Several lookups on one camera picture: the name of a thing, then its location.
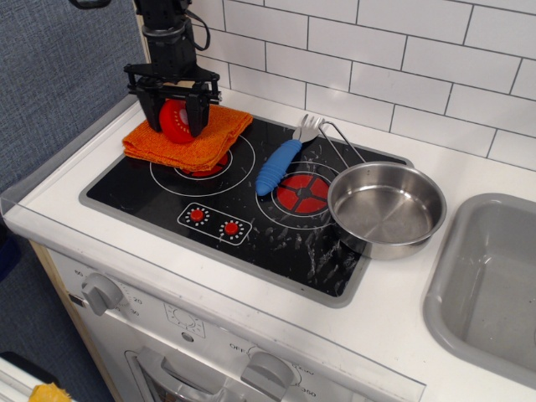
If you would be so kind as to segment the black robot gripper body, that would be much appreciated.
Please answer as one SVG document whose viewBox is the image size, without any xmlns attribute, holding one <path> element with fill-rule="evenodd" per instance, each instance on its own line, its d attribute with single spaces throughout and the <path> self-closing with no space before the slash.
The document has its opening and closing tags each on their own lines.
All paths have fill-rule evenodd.
<svg viewBox="0 0 536 402">
<path fill-rule="evenodd" d="M 151 62 L 129 64 L 127 88 L 133 95 L 148 94 L 160 99 L 185 100 L 190 95 L 206 97 L 210 103 L 221 101 L 219 75 L 197 65 L 193 43 L 189 39 L 163 42 L 148 40 Z"/>
</svg>

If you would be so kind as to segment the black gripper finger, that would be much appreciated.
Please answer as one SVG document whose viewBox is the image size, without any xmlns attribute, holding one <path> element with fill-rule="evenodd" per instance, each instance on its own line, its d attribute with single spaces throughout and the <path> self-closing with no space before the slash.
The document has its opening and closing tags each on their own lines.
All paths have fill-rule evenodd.
<svg viewBox="0 0 536 402">
<path fill-rule="evenodd" d="M 156 132 L 161 132 L 160 111 L 164 105 L 164 99 L 159 95 L 145 90 L 137 90 L 137 98 L 142 106 L 149 126 Z"/>
<path fill-rule="evenodd" d="M 209 100 L 205 95 L 189 95 L 186 111 L 192 137 L 198 137 L 209 122 Z"/>
</svg>

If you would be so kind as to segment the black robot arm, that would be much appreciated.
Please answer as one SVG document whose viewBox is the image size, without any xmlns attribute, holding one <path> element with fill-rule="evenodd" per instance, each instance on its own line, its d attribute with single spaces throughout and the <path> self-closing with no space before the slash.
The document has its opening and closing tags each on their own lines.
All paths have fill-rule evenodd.
<svg viewBox="0 0 536 402">
<path fill-rule="evenodd" d="M 136 95 L 149 126 L 161 131 L 160 113 L 167 100 L 184 101 L 194 137 L 209 124 L 209 106 L 221 101 L 219 75 L 198 66 L 197 52 L 210 45 L 195 43 L 192 21 L 202 19 L 188 10 L 190 1 L 136 1 L 150 61 L 124 67 L 129 93 Z"/>
</svg>

